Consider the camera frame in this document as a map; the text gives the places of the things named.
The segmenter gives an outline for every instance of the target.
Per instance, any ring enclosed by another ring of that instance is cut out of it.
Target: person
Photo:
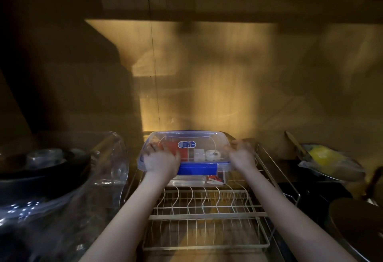
[[[328,233],[294,206],[256,168],[249,143],[233,141],[227,146],[230,161],[245,178],[280,235],[299,262],[356,260]],[[180,154],[174,156],[151,144],[146,148],[147,173],[136,191],[108,224],[80,262],[132,261],[151,211],[168,182],[177,175]]]

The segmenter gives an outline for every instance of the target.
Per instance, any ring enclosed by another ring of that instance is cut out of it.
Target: hand
[[[229,154],[230,161],[234,167],[242,174],[250,168],[255,168],[254,149],[250,143],[242,140],[234,140],[232,143],[237,144],[237,150],[234,150],[229,145],[225,146],[225,150]]]
[[[180,167],[181,155],[179,151],[174,156],[169,148],[163,144],[163,150],[156,144],[149,144],[144,154],[144,164],[146,167],[146,176],[159,179],[166,186],[169,181],[177,175]]]

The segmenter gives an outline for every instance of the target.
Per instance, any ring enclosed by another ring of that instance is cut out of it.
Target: left forearm
[[[130,261],[166,182],[147,174],[80,262]]]

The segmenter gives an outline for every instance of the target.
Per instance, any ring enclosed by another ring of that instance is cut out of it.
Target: blue label
[[[178,142],[179,148],[194,148],[196,146],[196,143],[194,141],[181,141]]]

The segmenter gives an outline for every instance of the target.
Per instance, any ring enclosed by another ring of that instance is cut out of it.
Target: blue clip handle
[[[217,175],[217,163],[182,162],[177,175]]]

